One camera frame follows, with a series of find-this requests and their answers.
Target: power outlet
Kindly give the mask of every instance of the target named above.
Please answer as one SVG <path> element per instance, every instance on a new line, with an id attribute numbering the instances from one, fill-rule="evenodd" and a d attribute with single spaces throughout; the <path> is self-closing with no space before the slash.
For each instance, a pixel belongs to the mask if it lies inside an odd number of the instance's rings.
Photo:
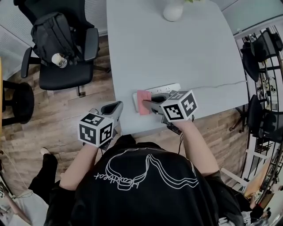
<path id="1" fill-rule="evenodd" d="M 151 92 L 151 94 L 162 94 L 162 93 L 171 93 L 172 90 L 178 91 L 181 89 L 181 86 L 179 83 L 169 84 L 166 86 L 161 87 L 155 87 L 152 89 L 148 89 L 146 91 Z M 138 99 L 137 99 L 137 93 L 133 94 L 133 100 L 134 100 L 134 107 L 136 111 L 138 112 Z"/>

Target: white vase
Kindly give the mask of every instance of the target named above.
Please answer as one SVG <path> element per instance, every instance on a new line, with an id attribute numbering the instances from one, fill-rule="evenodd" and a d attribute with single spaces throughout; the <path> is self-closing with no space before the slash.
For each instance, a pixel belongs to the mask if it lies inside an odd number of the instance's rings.
<path id="1" fill-rule="evenodd" d="M 182 16 L 184 0 L 174 0 L 170 2 L 163 11 L 163 16 L 168 21 L 177 21 Z"/>

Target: pink sponge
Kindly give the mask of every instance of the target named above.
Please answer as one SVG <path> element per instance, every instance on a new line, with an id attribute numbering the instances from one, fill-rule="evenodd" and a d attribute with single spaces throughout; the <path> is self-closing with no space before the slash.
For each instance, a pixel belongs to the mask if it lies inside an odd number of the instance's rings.
<path id="1" fill-rule="evenodd" d="M 140 115 L 148 115 L 150 111 L 142 104 L 143 100 L 150 100 L 151 101 L 151 92 L 145 90 L 138 90 L 137 91 L 137 98 L 138 98 L 138 111 Z"/>

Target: black backpack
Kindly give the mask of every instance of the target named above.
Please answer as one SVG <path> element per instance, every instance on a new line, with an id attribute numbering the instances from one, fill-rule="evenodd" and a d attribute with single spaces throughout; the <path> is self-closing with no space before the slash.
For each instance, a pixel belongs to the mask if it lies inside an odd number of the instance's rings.
<path id="1" fill-rule="evenodd" d="M 76 29 L 69 26 L 66 17 L 59 12 L 47 14 L 34 23 L 31 36 L 35 46 L 33 51 L 42 60 L 42 64 L 53 64 L 51 59 L 56 53 L 61 54 L 68 64 L 83 61 L 81 48 L 76 46 Z"/>

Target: white table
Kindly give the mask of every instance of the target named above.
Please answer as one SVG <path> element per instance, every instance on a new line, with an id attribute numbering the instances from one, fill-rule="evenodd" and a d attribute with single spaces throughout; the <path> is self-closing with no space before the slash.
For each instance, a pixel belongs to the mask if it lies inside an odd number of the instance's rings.
<path id="1" fill-rule="evenodd" d="M 107 0 L 110 60 L 116 100 L 123 101 L 122 134 L 164 127 L 158 115 L 136 113 L 132 94 L 171 83 L 194 89 L 196 118 L 248 103 L 236 42 L 218 6 L 186 3 L 182 18 L 168 22 L 163 0 Z"/>

